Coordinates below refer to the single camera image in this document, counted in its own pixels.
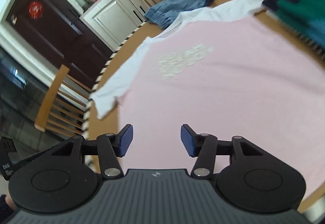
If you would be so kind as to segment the pink and white t-shirt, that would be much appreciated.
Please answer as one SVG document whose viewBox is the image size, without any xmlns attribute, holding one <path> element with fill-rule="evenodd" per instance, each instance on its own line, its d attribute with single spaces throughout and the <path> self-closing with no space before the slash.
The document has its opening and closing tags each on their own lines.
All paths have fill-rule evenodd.
<svg viewBox="0 0 325 224">
<path fill-rule="evenodd" d="M 146 38 L 91 99 L 133 125 L 124 170 L 191 169 L 180 129 L 241 135 L 298 170 L 307 194 L 324 182 L 324 69 L 261 24 L 262 0 L 182 12 Z"/>
</svg>

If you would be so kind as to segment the dark brown door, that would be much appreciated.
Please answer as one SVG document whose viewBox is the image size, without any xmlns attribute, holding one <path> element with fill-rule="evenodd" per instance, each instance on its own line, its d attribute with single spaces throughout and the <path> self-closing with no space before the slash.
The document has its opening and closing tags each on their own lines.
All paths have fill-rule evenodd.
<svg viewBox="0 0 325 224">
<path fill-rule="evenodd" d="M 92 87 L 112 55 L 66 0 L 15 0 L 7 21 L 52 65 Z"/>
</svg>

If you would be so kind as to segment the blue denim garment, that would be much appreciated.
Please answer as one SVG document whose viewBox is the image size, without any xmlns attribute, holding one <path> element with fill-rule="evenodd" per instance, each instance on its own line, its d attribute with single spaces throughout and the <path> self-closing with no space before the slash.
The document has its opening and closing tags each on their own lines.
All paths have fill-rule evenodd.
<svg viewBox="0 0 325 224">
<path fill-rule="evenodd" d="M 160 29 L 167 29 L 181 12 L 207 7 L 214 0 L 163 0 L 145 13 L 146 21 L 156 24 Z"/>
</svg>

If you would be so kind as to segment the navy green knit sweater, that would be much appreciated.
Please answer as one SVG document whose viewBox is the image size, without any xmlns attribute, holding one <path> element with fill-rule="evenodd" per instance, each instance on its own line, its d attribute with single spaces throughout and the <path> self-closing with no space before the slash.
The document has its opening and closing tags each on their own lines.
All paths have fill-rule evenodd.
<svg viewBox="0 0 325 224">
<path fill-rule="evenodd" d="M 280 21 L 324 49 L 324 0 L 263 0 Z"/>
</svg>

